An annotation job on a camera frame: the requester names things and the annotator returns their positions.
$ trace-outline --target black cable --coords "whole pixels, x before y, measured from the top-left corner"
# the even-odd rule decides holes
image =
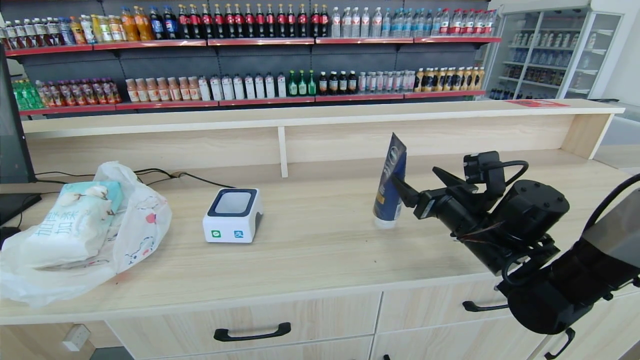
[[[620,195],[629,186],[637,183],[638,181],[640,181],[640,174],[636,174],[628,178],[627,180],[624,180],[620,185],[616,186],[615,189],[613,189],[613,191],[611,191],[611,193],[609,193],[604,198],[604,200],[600,203],[600,205],[598,205],[598,207],[596,207],[595,210],[593,210],[593,213],[589,217],[589,220],[587,220],[587,223],[584,224],[584,230],[582,230],[582,232],[592,227],[593,224],[595,224],[596,221],[598,221],[598,218],[600,218],[600,215],[602,215],[605,209],[607,209],[607,206],[609,206],[611,202],[618,197],[618,195]]]

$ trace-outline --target plastic bag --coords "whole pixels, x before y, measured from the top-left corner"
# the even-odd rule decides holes
[[[172,212],[166,199],[137,180],[128,167],[102,164],[94,181],[118,181],[123,199],[100,252],[87,260],[34,269],[20,264],[23,239],[38,226],[5,240],[0,252],[0,296],[40,307],[78,297],[151,255],[169,230]]]

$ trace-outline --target red shelf edge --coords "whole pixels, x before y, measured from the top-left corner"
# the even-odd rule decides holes
[[[484,94],[485,94],[484,90],[408,92],[404,94],[404,98],[405,99],[423,99],[428,97],[479,96]]]

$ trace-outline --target drawer handle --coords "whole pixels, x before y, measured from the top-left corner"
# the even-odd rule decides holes
[[[566,343],[564,344],[564,346],[562,347],[562,349],[560,349],[560,351],[559,351],[556,355],[551,354],[550,352],[547,352],[547,353],[545,354],[545,359],[547,359],[547,360],[554,360],[555,358],[557,358],[558,356],[560,356],[560,354],[562,354],[562,352],[563,352],[564,350],[566,350],[566,347],[567,347],[567,346],[569,346],[569,344],[570,344],[570,343],[573,341],[573,339],[575,338],[575,331],[574,331],[572,328],[567,329],[564,333],[567,335],[567,338],[568,338],[568,339],[566,340]]]
[[[216,332],[213,334],[213,338],[223,342],[260,340],[260,339],[268,339],[268,338],[277,338],[279,336],[289,334],[290,332],[291,332],[291,323],[284,322],[278,325],[278,330],[276,330],[275,332],[272,332],[271,334],[239,336],[235,338],[233,336],[229,336],[229,329],[216,329]]]

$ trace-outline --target counter drawer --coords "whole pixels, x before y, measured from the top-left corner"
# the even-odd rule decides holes
[[[373,336],[255,350],[174,357],[171,360],[368,360]]]
[[[497,318],[509,315],[509,309],[470,313],[462,307],[466,300],[478,306],[506,304],[507,299],[493,287],[501,277],[480,281],[461,281],[425,288],[385,291],[380,309],[378,332],[416,329],[448,323]]]
[[[109,320],[135,359],[206,354],[374,332],[380,293]],[[259,340],[220,341],[272,334]],[[278,329],[281,336],[275,333]]]

